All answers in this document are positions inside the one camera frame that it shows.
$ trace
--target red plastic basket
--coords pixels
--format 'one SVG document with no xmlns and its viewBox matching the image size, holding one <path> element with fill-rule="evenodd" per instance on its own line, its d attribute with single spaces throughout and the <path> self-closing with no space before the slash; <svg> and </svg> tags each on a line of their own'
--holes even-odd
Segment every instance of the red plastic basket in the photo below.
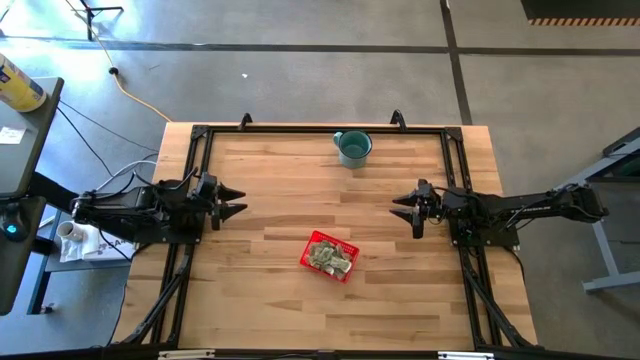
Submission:
<svg viewBox="0 0 640 360">
<path fill-rule="evenodd" d="M 349 270 L 349 272 L 345 275 L 344 279 L 340 280 L 335 276 L 332 276 L 330 274 L 327 274 L 326 272 L 316 269 L 313 266 L 309 265 L 309 263 L 307 262 L 307 255 L 309 255 L 309 247 L 311 246 L 311 244 L 313 243 L 318 243 L 318 242 L 322 242 L 323 240 L 327 240 L 330 243 L 334 244 L 334 245 L 341 245 L 342 249 L 344 250 L 344 252 L 346 252 L 347 254 L 351 255 L 351 269 Z M 307 246 L 304 248 L 304 252 L 302 253 L 302 256 L 300 257 L 300 264 L 303 266 L 308 267 L 309 269 L 312 269 L 314 271 L 317 271 L 319 273 L 322 273 L 336 281 L 340 281 L 343 284 L 346 284 L 347 281 L 349 281 L 349 278 L 351 277 L 351 273 L 353 272 L 353 268 L 356 266 L 356 260 L 358 259 L 358 254 L 360 253 L 360 249 L 358 249 L 357 247 L 350 245 L 342 240 L 338 240 L 335 238 L 332 238 L 331 236 L 327 235 L 327 234 L 323 234 L 320 231 L 314 231 L 311 234 L 311 238 L 309 239 L 309 241 L 307 242 Z"/>
</svg>

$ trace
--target wooden tabletop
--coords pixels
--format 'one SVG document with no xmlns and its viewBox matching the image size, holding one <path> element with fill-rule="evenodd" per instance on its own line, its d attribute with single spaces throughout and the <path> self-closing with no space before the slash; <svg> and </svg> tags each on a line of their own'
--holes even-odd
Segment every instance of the wooden tabletop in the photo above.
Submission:
<svg viewBox="0 0 640 360">
<path fill-rule="evenodd" d="M 182 178 L 192 125 L 167 124 L 154 181 Z M 463 135 L 474 190 L 500 194 L 488 128 L 466 126 Z M 209 172 L 246 192 L 236 202 L 249 207 L 221 231 L 206 223 L 180 348 L 473 348 L 448 227 L 427 224 L 424 238 L 415 240 L 409 225 L 388 211 L 391 199 L 409 193 L 418 178 L 446 186 L 440 140 L 371 137 L 367 166 L 349 170 L 339 164 L 330 134 L 215 135 Z M 360 248 L 347 284 L 299 265 L 313 230 Z M 131 333 L 156 300 L 167 248 L 153 245 L 134 259 L 114 340 Z M 487 257 L 497 303 L 535 343 L 518 263 L 499 248 L 488 248 Z M 483 307 L 480 312 L 489 338 Z"/>
</svg>

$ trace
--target gray floor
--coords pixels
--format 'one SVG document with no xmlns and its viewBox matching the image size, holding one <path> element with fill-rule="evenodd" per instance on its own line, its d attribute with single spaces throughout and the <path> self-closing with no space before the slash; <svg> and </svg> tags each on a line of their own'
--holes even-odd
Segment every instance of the gray floor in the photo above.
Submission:
<svg viewBox="0 0 640 360">
<path fill-rule="evenodd" d="M 103 13 L 96 18 L 96 29 L 107 39 L 446 45 L 438 0 L 91 3 L 125 7 L 119 15 Z M 517 0 L 450 0 L 450 4 L 460 46 L 638 48 L 640 44 L 639 27 L 530 27 Z M 16 0 L 0 28 L 10 36 L 86 36 L 64 1 Z M 163 120 L 119 93 L 106 73 L 104 54 L 56 44 L 16 39 L 0 42 L 0 52 L 33 77 L 63 77 L 65 102 L 135 141 L 158 148 Z M 111 54 L 127 87 L 178 121 L 238 121 L 244 112 L 251 112 L 256 121 L 382 123 L 399 108 L 410 123 L 461 123 L 448 55 Z M 637 57 L 462 56 L 461 64 L 473 122 L 490 126 L 507 195 L 561 183 L 639 124 Z M 105 134 L 73 112 L 67 114 L 112 170 L 149 153 Z M 54 122 L 38 169 L 76 191 L 93 188 L 107 177 L 61 118 Z M 639 357 L 640 286 L 597 295 L 582 291 L 581 281 L 606 274 L 591 228 L 561 219 L 539 220 L 522 231 L 521 239 L 540 344 Z M 639 245 L 613 248 L 625 255 L 621 258 L 640 258 Z M 626 270 L 639 270 L 631 268 L 637 263 L 621 261 Z M 126 269 L 56 274 L 45 302 L 56 303 L 58 312 L 27 317 L 23 314 L 38 264 L 32 257 L 18 305 L 0 318 L 0 353 L 106 344 L 122 300 Z M 63 331 L 69 324 L 92 331 Z M 26 334 L 40 340 L 30 341 Z"/>
</svg>

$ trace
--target teal mug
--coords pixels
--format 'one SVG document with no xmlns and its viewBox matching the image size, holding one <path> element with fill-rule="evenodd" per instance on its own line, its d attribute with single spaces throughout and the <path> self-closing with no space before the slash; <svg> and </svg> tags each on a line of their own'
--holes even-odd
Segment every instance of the teal mug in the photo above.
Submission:
<svg viewBox="0 0 640 360">
<path fill-rule="evenodd" d="M 340 150 L 340 163 L 349 169 L 363 167 L 373 147 L 371 137 L 358 130 L 337 132 L 333 135 L 333 142 Z"/>
</svg>

